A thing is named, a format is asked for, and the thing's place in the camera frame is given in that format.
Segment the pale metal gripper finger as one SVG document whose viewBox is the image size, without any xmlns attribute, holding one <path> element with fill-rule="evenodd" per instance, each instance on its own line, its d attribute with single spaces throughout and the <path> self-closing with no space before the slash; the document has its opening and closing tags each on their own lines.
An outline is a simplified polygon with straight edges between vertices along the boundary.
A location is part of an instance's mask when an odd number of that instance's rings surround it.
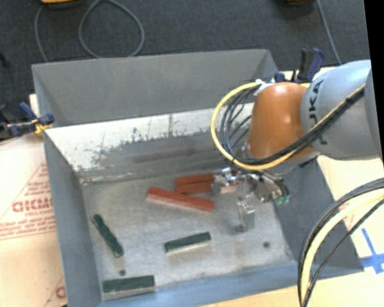
<svg viewBox="0 0 384 307">
<path fill-rule="evenodd" d="M 248 201 L 240 200 L 236 204 L 239 222 L 232 227 L 232 234 L 244 233 L 255 228 L 255 208 Z"/>
<path fill-rule="evenodd" d="M 228 194 L 239 187 L 238 173 L 230 167 L 216 170 L 212 173 L 211 192 L 214 195 Z"/>
</svg>

